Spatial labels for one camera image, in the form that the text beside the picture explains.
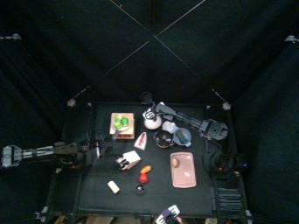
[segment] yellow object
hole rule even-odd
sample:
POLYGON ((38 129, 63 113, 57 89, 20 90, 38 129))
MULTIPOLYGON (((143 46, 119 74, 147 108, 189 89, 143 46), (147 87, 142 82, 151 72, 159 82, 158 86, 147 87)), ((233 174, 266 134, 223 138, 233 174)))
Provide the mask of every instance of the yellow object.
POLYGON ((147 165, 143 170, 141 171, 141 173, 149 173, 153 170, 153 166, 147 165))
POLYGON ((173 167, 178 167, 179 165, 181 165, 181 160, 177 157, 174 157, 173 158, 173 167))

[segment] pink object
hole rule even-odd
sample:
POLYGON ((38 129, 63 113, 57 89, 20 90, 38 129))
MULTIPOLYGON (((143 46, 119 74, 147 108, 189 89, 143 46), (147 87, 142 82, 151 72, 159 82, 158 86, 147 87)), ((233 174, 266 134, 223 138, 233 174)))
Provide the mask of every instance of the pink object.
POLYGON ((173 186, 189 188, 197 186, 195 168, 193 154, 190 152, 175 152, 171 154, 173 186), (174 158, 179 160, 179 165, 174 167, 174 158))

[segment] small box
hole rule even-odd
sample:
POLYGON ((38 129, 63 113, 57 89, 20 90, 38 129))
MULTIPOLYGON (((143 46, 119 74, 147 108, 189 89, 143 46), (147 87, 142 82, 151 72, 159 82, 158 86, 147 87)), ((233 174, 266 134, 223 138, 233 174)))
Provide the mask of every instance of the small box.
POLYGON ((134 113, 113 113, 111 114, 111 124, 110 124, 110 134, 114 135, 117 133, 117 128, 114 125, 114 117, 118 115, 126 116, 130 119, 130 127, 129 129, 121 131, 117 139, 135 139, 135 114, 134 113))
POLYGON ((135 150, 131 150, 130 152, 125 153, 123 157, 118 161, 121 162, 121 164, 122 164, 122 161, 126 161, 126 166, 122 168, 122 170, 130 170, 141 160, 142 158, 137 154, 135 150))

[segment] green item in box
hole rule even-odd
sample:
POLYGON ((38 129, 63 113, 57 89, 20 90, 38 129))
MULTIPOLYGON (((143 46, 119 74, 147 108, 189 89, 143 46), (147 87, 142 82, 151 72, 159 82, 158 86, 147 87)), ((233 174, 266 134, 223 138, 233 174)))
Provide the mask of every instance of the green item in box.
POLYGON ((127 127, 129 126, 129 118, 122 117, 121 123, 123 124, 125 127, 127 127))
POLYGON ((118 130, 121 130, 125 127, 125 125, 121 122, 115 122, 115 127, 118 130))

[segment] orange food item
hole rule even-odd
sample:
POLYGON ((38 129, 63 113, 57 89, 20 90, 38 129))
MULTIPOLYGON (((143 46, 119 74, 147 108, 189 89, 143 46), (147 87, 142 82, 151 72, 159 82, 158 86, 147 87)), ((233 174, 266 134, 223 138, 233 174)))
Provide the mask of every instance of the orange food item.
POLYGON ((153 170, 153 166, 147 165, 143 170, 141 171, 141 173, 149 173, 153 170))

